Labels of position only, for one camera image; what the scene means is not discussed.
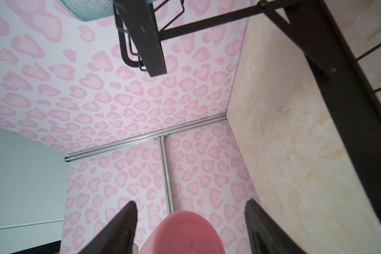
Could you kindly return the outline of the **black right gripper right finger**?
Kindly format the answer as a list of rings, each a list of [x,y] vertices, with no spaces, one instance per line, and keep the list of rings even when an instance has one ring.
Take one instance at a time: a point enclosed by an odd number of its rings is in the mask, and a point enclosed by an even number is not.
[[[244,216],[253,254],[306,254],[253,199]]]

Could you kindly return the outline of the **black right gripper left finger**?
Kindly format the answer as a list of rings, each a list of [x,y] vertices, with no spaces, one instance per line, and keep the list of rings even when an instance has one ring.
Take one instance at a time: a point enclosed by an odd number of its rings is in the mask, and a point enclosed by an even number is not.
[[[130,201],[80,253],[133,254],[137,223],[137,205],[134,201]]]

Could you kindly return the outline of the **pink plastic cup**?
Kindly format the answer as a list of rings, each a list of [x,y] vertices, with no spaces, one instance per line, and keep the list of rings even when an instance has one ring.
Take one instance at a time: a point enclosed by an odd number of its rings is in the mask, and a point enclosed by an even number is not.
[[[170,214],[139,249],[140,254],[224,254],[215,228],[190,211]]]

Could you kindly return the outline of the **pale teal cup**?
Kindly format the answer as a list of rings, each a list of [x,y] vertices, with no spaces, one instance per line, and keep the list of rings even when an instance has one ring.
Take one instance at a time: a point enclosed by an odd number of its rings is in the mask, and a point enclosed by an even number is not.
[[[61,7],[74,18],[81,21],[93,21],[111,16],[120,17],[120,10],[115,4],[136,4],[136,6],[148,7],[154,12],[154,1],[106,1],[106,0],[60,0],[57,1]]]

